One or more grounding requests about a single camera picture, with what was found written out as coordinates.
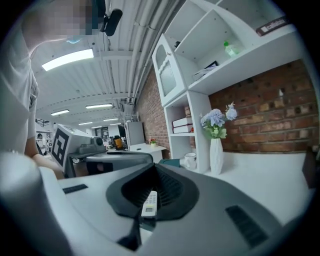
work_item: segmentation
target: ceiling light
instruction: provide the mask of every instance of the ceiling light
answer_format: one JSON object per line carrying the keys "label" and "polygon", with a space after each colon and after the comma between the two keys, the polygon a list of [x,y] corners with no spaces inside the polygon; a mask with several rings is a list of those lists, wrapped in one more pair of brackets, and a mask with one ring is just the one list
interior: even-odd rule
{"label": "ceiling light", "polygon": [[45,71],[49,71],[70,62],[76,62],[76,61],[89,59],[93,57],[94,57],[94,52],[92,51],[92,49],[81,50],[81,51],[76,51],[76,52],[64,55],[62,57],[56,58],[54,60],[51,60],[46,64],[43,64],[42,67],[44,68]]}
{"label": "ceiling light", "polygon": [[112,107],[112,104],[100,104],[100,105],[91,105],[91,106],[85,106],[87,109],[94,109],[94,108],[105,108],[105,107]]}
{"label": "ceiling light", "polygon": [[83,123],[79,123],[79,125],[80,125],[80,126],[88,125],[88,124],[92,124],[92,122],[83,122]]}
{"label": "ceiling light", "polygon": [[113,121],[113,120],[119,120],[119,118],[106,119],[106,120],[103,120],[103,121]]}
{"label": "ceiling light", "polygon": [[57,116],[57,115],[65,114],[65,113],[69,113],[69,110],[66,109],[66,110],[62,110],[59,112],[51,113],[51,116]]}

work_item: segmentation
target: red brick wall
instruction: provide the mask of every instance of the red brick wall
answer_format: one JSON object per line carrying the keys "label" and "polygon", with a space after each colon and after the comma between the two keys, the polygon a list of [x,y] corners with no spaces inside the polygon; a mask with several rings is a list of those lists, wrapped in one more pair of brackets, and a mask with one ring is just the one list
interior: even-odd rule
{"label": "red brick wall", "polygon": [[169,159],[170,146],[165,112],[161,106],[156,73],[153,67],[144,84],[136,111],[140,121],[143,122],[145,139],[154,138],[159,146],[166,147],[167,150],[162,151],[162,157]]}
{"label": "red brick wall", "polygon": [[221,111],[232,101],[224,151],[301,152],[319,143],[316,94],[301,60],[276,67],[209,96]]}

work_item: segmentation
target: plastic bottle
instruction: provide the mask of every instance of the plastic bottle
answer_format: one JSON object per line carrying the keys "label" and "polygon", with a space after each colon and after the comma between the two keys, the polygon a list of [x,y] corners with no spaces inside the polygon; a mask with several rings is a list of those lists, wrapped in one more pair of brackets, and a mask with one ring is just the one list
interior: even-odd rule
{"label": "plastic bottle", "polygon": [[224,45],[224,50],[225,50],[225,52],[226,52],[230,57],[236,56],[236,55],[239,53],[238,49],[235,48],[232,44],[229,45],[228,41],[224,41],[223,45]]}

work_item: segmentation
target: book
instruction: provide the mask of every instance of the book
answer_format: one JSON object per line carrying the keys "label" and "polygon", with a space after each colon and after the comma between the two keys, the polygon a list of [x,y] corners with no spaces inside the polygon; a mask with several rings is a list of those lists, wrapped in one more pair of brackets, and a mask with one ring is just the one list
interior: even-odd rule
{"label": "book", "polygon": [[186,125],[192,125],[192,118],[191,117],[185,117],[185,118],[175,120],[172,122],[173,127],[186,126]]}
{"label": "book", "polygon": [[179,127],[174,127],[173,128],[173,133],[174,134],[183,134],[183,133],[190,133],[191,129],[194,126],[192,124],[187,124],[187,125],[183,125],[183,126],[179,126]]}
{"label": "book", "polygon": [[198,79],[202,78],[205,74],[209,73],[211,70],[214,70],[218,66],[218,62],[214,61],[209,66],[204,69],[199,70],[197,73],[192,75],[193,80],[197,81]]}

